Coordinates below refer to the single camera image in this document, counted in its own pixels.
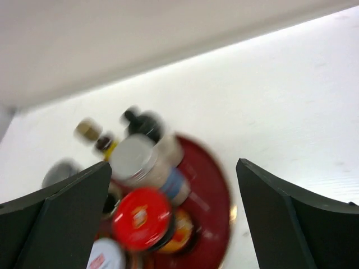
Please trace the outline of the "small black label spice bottle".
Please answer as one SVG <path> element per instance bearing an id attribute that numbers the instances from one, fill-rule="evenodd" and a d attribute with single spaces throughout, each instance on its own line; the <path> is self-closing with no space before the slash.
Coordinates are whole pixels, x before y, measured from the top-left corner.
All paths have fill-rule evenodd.
<path id="1" fill-rule="evenodd" d="M 113 216 L 122 198 L 123 194 L 118 185 L 110 183 L 102 211 L 103 220 L 110 219 Z"/>

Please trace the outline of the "small yellow label bottle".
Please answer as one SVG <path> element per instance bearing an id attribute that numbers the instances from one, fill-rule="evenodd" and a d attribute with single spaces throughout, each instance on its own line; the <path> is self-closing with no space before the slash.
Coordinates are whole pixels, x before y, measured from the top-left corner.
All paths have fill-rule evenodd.
<path id="1" fill-rule="evenodd" d="M 105 161 L 109 161 L 111 154 L 120 142 L 113 133 L 104 133 L 102 126 L 92 118 L 81 120 L 74 129 L 74 136 L 82 143 L 92 145 L 96 152 L 103 155 Z"/>

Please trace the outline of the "blue label granule bottle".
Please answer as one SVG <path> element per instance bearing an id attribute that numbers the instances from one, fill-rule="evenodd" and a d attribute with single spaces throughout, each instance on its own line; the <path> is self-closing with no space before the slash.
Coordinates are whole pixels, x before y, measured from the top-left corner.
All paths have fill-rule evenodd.
<path id="1" fill-rule="evenodd" d="M 129 189 L 154 188 L 179 206 L 191 192 L 188 180 L 143 134 L 120 142 L 108 158 L 112 177 Z"/>

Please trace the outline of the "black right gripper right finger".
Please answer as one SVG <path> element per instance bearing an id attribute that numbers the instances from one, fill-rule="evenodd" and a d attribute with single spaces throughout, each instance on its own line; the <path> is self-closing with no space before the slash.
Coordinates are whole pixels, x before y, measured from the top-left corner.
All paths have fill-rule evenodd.
<path id="1" fill-rule="evenodd" d="M 238 185 L 260 268 L 358 268 L 358 205 L 285 181 L 247 159 Z"/>

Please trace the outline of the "white lid small jar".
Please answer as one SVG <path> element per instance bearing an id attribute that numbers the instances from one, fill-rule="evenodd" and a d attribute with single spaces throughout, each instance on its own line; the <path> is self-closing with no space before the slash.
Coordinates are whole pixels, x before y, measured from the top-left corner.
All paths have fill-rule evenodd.
<path id="1" fill-rule="evenodd" d="M 126 252 L 116 241 L 100 238 L 92 246 L 87 269 L 126 269 L 143 268 L 144 262 L 135 255 Z"/>

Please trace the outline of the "black cap clear bottle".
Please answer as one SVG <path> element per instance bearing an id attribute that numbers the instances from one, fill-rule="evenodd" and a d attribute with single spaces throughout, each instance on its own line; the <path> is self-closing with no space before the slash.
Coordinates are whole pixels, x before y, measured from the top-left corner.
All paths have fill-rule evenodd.
<path id="1" fill-rule="evenodd" d="M 130 107 L 122 114 L 122 119 L 128 122 L 128 135 L 145 135 L 172 166 L 179 166 L 184 157 L 182 146 L 176 134 L 165 126 L 158 115 L 152 111 L 140 112 L 136 107 Z"/>

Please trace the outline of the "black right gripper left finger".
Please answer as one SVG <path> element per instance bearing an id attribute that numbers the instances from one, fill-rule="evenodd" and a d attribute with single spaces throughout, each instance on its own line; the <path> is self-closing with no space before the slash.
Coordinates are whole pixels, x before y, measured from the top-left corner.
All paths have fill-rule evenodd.
<path id="1" fill-rule="evenodd" d="M 86 268 L 111 174 L 101 161 L 1 204 L 1 268 Z"/>

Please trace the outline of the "red cap sauce jar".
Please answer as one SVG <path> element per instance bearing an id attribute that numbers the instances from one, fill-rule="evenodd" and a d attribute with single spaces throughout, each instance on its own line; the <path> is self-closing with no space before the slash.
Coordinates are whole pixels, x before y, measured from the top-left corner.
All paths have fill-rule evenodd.
<path id="1" fill-rule="evenodd" d="M 130 251 L 169 254 L 185 249 L 192 239 L 194 225 L 189 214 L 173 207 L 164 194 L 139 188 L 119 203 L 112 233 Z"/>

